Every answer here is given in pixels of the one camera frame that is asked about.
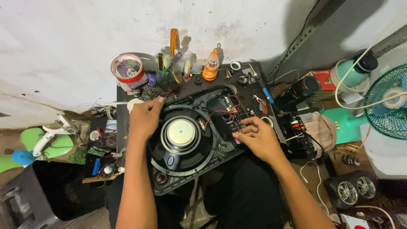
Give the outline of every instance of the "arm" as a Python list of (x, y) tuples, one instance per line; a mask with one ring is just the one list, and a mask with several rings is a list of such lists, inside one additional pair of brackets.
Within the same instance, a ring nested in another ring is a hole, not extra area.
[(273, 129), (258, 117), (244, 119), (242, 124), (248, 126), (233, 136), (277, 174), (296, 228), (335, 229), (285, 157)]
[(164, 98), (134, 105), (126, 152), (126, 172), (116, 228), (156, 229), (157, 209), (147, 170), (146, 145), (158, 126)]

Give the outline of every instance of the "black work table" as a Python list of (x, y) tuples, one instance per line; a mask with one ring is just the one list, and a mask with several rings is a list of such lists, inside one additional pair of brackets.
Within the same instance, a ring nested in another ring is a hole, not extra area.
[[(257, 74), (260, 74), (262, 77), (263, 81), (265, 82), (265, 76), (263, 73), (263, 70), (261, 68), (261, 65), (259, 62), (251, 62), (253, 69), (256, 71)], [(233, 76), (230, 79), (226, 79), (226, 69), (231, 69), (230, 64), (222, 64), (219, 66), (219, 70), (217, 73), (216, 79), (213, 81), (206, 81), (203, 80), (203, 83), (200, 85), (196, 85), (194, 83), (194, 77), (195, 75), (192, 75), (192, 78), (190, 81), (182, 84), (180, 87), (183, 87), (181, 91), (177, 95), (177, 99), (188, 96), (192, 93), (194, 93), (192, 90), (195, 92), (210, 88), (212, 86), (215, 86), (217, 84), (226, 84), (226, 85), (232, 85), (236, 87), (237, 89), (237, 97), (239, 98), (243, 108), (245, 109), (245, 112), (249, 113), (249, 111), (253, 110), (256, 114), (256, 116), (261, 117), (263, 113), (259, 110), (259, 104), (255, 101), (253, 98), (253, 94), (257, 95), (260, 99), (264, 99), (267, 101), (266, 96), (263, 94), (260, 86), (258, 83), (253, 83), (253, 84), (246, 84), (246, 85), (241, 85), (237, 82), (237, 79), (239, 76), (243, 75), (243, 70), (250, 68), (249, 63), (241, 63), (241, 68), (240, 70), (237, 70), (234, 72)], [(117, 87), (117, 101), (130, 101), (134, 99), (133, 96), (127, 95), (125, 91), (123, 91), (122, 88)], [(167, 101), (172, 101), (174, 100), (173, 96), (170, 95)], [(269, 114), (272, 115), (271, 113), (271, 107), (268, 104), (268, 111)], [(127, 109), (126, 105), (118, 105), (117, 106), (117, 152), (120, 152), (123, 148), (126, 147), (127, 145), (127, 140), (128, 140), (128, 130), (127, 130), (127, 125), (129, 122), (130, 114)], [(117, 166), (122, 167), (125, 165), (125, 160), (126, 160), (126, 153), (123, 153), (123, 156), (118, 158), (117, 160)]]

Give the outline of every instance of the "black pants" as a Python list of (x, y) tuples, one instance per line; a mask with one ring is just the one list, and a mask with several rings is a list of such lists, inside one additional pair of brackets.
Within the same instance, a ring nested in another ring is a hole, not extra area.
[[(206, 189), (203, 202), (210, 214), (218, 215), (217, 228), (283, 228), (283, 206), (278, 180), (271, 168), (251, 152), (233, 160), (228, 171), (214, 186)], [(123, 174), (108, 189), (107, 208), (111, 229), (115, 228)], [(181, 228), (184, 205), (173, 195), (156, 196), (158, 228)]]

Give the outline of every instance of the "hand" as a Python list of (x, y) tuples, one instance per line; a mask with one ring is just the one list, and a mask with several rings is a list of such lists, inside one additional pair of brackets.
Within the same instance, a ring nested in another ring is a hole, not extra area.
[(158, 118), (165, 98), (135, 104), (130, 112), (129, 138), (147, 141), (158, 127)]
[(241, 123), (248, 126), (242, 129), (242, 133), (234, 133), (233, 137), (246, 144), (254, 155), (271, 166), (286, 160), (270, 125), (258, 117), (244, 119)]

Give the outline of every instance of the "black wire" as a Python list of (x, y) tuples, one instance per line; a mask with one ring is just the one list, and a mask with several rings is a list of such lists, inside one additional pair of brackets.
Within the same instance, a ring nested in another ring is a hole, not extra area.
[(293, 40), (293, 42), (291, 42), (290, 46), (288, 46), (287, 51), (284, 52), (284, 57), (283, 57), (282, 61), (280, 62), (280, 64), (278, 65), (278, 68), (277, 68), (276, 73), (274, 74), (274, 78), (273, 78), (273, 82), (271, 83), (271, 87), (274, 87), (274, 82), (276, 81), (276, 77), (277, 77), (278, 70), (280, 69), (282, 63), (284, 62), (284, 60), (285, 60), (285, 58), (286, 58), (286, 56), (287, 56), (288, 51), (290, 51), (291, 46), (292, 46), (292, 45), (295, 43), (295, 41), (302, 35), (302, 32), (303, 32), (304, 29), (305, 29), (305, 26), (306, 26), (306, 23), (307, 23), (307, 21), (308, 21), (309, 16), (310, 16), (311, 13), (314, 11), (315, 7), (317, 7), (317, 5), (318, 5), (318, 3), (319, 3), (320, 1), (321, 1), (321, 0), (318, 0), (318, 1), (315, 3), (315, 5), (312, 7), (311, 11), (309, 11), (307, 17), (305, 18), (305, 22), (304, 22), (304, 25), (302, 26), (302, 29), (301, 29), (300, 33), (299, 33), (298, 36)]
[(315, 140), (315, 138), (313, 138), (309, 133), (305, 132), (304, 130), (301, 130), (301, 131), (302, 131), (302, 133), (303, 133), (304, 135), (310, 137), (315, 143), (317, 143), (317, 144), (319, 145), (319, 147), (321, 147), (322, 154), (325, 153), (324, 147), (322, 147), (322, 145), (321, 145), (317, 140)]

